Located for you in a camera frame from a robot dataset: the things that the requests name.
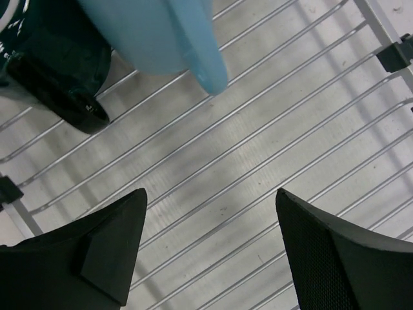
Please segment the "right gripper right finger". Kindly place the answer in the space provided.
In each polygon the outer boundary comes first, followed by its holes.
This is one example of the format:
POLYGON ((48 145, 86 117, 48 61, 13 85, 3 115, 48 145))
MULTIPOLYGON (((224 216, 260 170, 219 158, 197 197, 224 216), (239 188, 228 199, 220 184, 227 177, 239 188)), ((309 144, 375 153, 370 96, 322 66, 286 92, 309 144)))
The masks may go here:
POLYGON ((277 190, 276 212, 300 309, 412 309, 412 243, 285 189, 277 190))

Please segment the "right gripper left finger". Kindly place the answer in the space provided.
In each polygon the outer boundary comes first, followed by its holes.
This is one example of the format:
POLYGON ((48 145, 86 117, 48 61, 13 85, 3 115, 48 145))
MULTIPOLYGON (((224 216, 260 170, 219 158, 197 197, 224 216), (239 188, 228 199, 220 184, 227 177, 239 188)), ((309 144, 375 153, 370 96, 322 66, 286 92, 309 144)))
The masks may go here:
POLYGON ((1 246, 1 309, 120 309, 148 196, 137 189, 58 229, 1 246))

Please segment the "light blue ceramic mug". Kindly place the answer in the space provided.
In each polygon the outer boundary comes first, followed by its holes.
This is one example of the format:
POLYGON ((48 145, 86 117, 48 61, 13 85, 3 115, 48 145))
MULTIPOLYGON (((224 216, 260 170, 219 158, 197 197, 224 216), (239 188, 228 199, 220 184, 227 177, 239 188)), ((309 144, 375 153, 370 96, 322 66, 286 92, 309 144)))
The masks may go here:
POLYGON ((211 1, 80 1, 116 52, 147 74, 189 70, 209 94, 228 85, 211 1))

